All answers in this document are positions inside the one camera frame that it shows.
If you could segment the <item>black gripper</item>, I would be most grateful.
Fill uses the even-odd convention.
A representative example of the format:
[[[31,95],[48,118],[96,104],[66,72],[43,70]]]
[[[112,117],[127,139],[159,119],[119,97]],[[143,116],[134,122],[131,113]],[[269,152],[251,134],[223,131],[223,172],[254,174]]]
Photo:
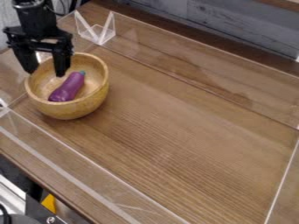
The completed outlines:
[[[72,35],[58,26],[52,3],[12,3],[19,18],[18,26],[7,26],[7,44],[14,50],[23,70],[32,74],[40,63],[36,52],[52,53],[55,73],[63,77],[71,67]]]

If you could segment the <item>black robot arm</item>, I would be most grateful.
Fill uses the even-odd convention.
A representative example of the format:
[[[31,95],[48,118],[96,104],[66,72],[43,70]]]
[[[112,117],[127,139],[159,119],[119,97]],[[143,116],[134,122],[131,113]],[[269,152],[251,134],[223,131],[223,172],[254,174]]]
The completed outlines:
[[[3,32],[23,70],[32,74],[40,65],[36,53],[51,53],[56,76],[63,77],[71,67],[72,34],[58,26],[52,0],[12,0],[12,6],[20,25]]]

